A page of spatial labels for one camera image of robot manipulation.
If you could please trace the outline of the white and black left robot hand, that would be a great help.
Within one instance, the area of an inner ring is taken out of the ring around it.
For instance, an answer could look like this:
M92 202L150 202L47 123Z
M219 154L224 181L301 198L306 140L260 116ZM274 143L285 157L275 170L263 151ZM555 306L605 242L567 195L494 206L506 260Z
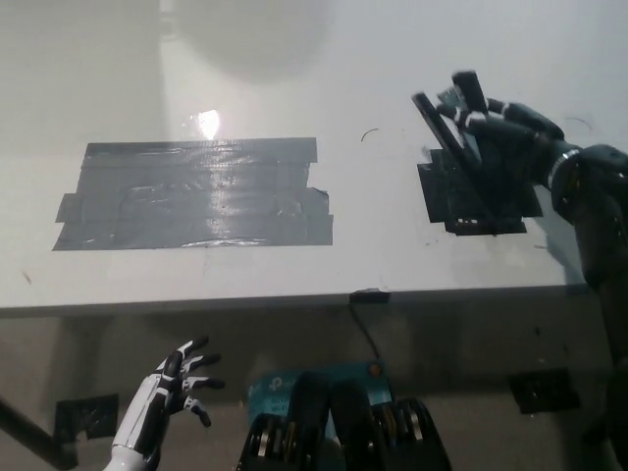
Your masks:
M221 390L226 385L216 378L192 374L221 360L218 353L197 353L208 341L204 335L184 343L144 378L114 438L114 446L148 456L161 446L171 416L184 410L197 416L203 427L211 426L204 404L191 395L198 389Z

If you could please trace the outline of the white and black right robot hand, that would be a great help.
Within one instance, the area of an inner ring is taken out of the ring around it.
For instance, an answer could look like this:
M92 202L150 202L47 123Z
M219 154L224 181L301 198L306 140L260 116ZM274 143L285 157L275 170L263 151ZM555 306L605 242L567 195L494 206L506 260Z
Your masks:
M582 152L564 140L553 121L518 102L487 98L483 111L442 103L437 112L459 131L496 148L504 169L516 180L546 189L551 189L557 168Z

